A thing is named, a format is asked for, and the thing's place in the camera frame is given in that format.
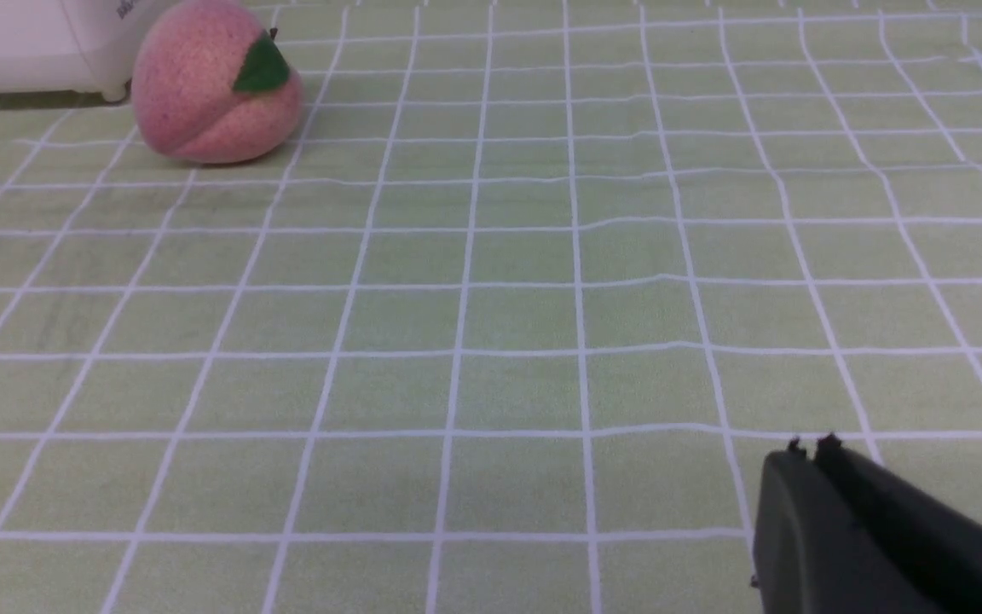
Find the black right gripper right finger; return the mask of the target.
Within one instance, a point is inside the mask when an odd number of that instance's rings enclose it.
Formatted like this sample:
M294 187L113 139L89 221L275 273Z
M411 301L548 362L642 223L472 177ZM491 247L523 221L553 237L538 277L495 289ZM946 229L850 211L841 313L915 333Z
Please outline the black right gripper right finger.
M846 448L819 438L814 466L856 525L920 594L944 613L982 613L982 524Z

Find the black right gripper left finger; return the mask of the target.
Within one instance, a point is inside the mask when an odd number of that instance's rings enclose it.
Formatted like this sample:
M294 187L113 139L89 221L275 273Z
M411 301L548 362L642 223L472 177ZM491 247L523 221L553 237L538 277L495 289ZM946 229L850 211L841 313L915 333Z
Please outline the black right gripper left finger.
M764 459L753 585L765 613L939 613L792 439Z

